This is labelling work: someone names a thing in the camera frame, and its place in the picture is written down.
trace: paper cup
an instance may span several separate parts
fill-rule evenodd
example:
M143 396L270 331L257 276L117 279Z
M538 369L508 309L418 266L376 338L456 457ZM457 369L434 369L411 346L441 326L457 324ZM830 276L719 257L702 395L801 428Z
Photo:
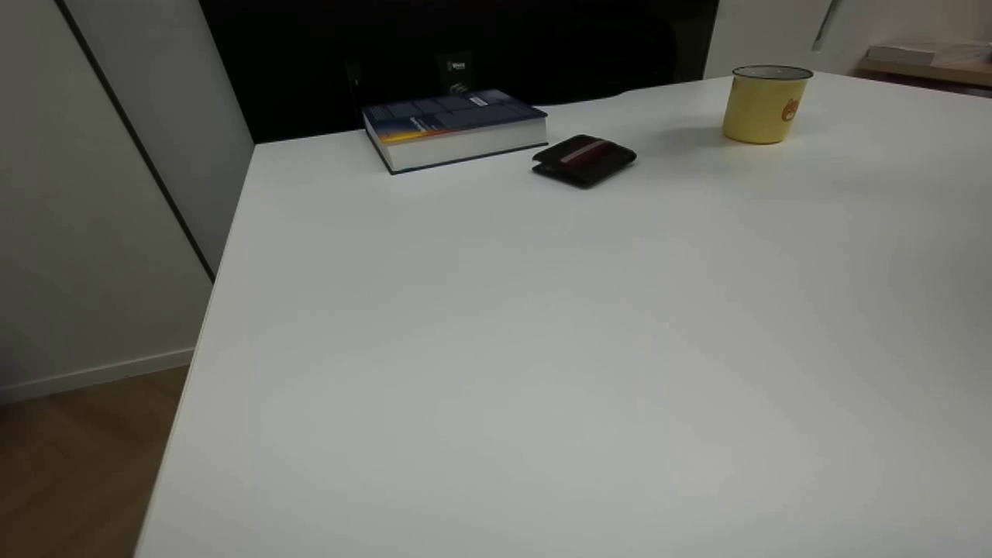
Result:
M733 67L722 136L755 145L782 144L792 128L810 78L812 71L797 64Z

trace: black wallet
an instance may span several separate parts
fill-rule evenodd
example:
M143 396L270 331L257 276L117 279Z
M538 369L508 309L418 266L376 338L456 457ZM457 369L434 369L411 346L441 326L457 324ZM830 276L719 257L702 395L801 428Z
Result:
M559 145L535 151L532 162L538 165L532 167L532 175L553 178L578 190L593 190L594 184L622 172L635 157L639 155L627 145L599 136L570 136Z

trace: book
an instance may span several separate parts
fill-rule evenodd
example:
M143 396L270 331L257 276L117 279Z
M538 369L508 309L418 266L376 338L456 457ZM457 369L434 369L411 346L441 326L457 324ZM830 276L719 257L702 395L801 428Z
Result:
M546 113L503 90L368 107L362 121L390 175L547 144Z

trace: yellow cup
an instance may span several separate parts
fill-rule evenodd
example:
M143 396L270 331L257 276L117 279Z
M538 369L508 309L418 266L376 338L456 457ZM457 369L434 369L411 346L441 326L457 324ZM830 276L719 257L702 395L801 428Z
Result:
M782 144L792 128L810 78L810 67L792 64L733 67L722 136L755 145Z

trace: wooden floor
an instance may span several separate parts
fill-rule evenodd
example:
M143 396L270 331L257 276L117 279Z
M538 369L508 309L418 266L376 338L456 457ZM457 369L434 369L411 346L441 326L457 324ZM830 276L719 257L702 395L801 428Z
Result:
M129 558L183 377L0 407L0 558Z

